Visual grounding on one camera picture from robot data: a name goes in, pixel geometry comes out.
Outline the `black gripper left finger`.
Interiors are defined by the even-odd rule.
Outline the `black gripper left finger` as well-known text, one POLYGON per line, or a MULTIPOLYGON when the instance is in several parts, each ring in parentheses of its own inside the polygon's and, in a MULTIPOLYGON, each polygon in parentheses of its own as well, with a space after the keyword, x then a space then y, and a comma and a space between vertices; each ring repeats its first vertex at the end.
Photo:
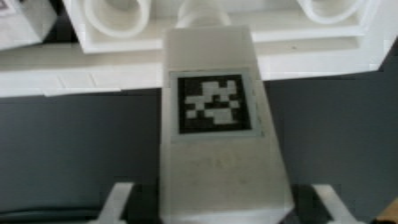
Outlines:
POLYGON ((90 220, 87 224, 126 224, 126 221, 122 220, 122 212, 133 186, 133 182, 119 182, 113 185, 97 218, 90 220))

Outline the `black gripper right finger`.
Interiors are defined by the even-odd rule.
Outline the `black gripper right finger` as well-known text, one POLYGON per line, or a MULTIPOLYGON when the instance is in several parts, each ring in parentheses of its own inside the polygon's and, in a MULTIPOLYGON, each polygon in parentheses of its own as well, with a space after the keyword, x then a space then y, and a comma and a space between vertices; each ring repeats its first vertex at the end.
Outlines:
POLYGON ((332 186, 314 184, 312 189, 332 218, 327 224, 366 224, 353 217, 332 186))

